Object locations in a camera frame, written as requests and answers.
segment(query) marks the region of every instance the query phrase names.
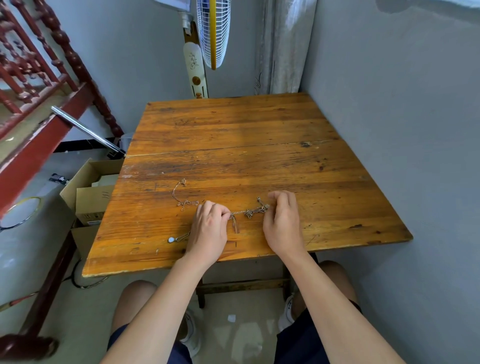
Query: forearm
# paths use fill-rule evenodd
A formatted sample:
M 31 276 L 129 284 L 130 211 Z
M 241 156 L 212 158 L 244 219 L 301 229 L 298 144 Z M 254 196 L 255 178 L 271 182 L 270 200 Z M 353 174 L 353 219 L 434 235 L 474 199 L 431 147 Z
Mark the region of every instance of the forearm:
M 300 289 L 332 364 L 404 363 L 306 251 L 281 258 Z
M 166 363 L 187 305 L 205 270 L 187 256 L 179 259 L 101 364 Z

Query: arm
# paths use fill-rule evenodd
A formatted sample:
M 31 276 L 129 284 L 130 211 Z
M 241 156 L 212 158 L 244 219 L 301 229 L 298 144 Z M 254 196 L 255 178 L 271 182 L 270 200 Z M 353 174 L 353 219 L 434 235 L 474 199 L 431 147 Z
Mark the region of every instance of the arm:
M 193 218 L 185 255 L 107 352 L 101 364 L 166 363 L 193 292 L 227 242 L 230 211 L 206 201 Z
M 277 206 L 265 213 L 266 239 L 297 283 L 330 362 L 404 363 L 308 254 L 295 194 L 275 191 L 269 197 Z

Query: metal rod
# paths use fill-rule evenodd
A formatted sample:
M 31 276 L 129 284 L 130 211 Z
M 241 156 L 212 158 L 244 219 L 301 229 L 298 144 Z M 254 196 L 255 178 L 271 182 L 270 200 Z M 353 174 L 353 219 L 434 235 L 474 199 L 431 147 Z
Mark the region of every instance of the metal rod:
M 72 117 L 69 114 L 67 114 L 66 112 L 64 112 L 62 109 L 59 109 L 56 106 L 52 106 L 52 111 L 53 111 L 54 114 L 60 116 L 65 121 L 68 121 L 70 124 L 73 124 L 78 129 L 80 129 L 82 132 L 90 135 L 92 138 L 96 139 L 99 143 L 102 143 L 104 146 L 107 146 L 108 148 L 116 151 L 117 153 L 124 154 L 124 152 L 120 148 L 118 148 L 115 144 L 113 144 L 112 142 L 109 142 L 107 139 L 102 138 L 97 133 L 91 131 L 85 125 L 83 125 L 81 122 L 79 122 L 77 119 L 75 119 L 74 117 Z

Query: hand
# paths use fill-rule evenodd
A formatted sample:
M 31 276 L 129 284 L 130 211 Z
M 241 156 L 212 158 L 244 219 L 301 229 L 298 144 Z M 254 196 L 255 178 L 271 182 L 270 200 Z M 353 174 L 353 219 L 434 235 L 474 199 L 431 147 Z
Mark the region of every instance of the hand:
M 283 260 L 297 251 L 305 251 L 297 199 L 293 192 L 273 191 L 269 198 L 276 199 L 276 209 L 265 211 L 264 233 L 268 245 Z
M 223 205 L 206 201 L 198 205 L 193 218 L 185 256 L 194 256 L 207 270 L 222 254 L 227 243 L 227 222 L 230 210 Z

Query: fan grille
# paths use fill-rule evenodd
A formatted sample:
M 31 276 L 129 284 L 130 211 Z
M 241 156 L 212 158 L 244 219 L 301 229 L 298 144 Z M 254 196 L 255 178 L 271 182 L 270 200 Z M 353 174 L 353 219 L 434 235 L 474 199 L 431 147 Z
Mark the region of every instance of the fan grille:
M 210 4 L 215 4 L 216 26 L 210 26 Z M 227 51 L 230 30 L 230 0 L 197 0 L 197 22 L 200 47 L 205 63 L 213 70 L 220 67 Z M 215 36 L 215 48 L 211 37 Z

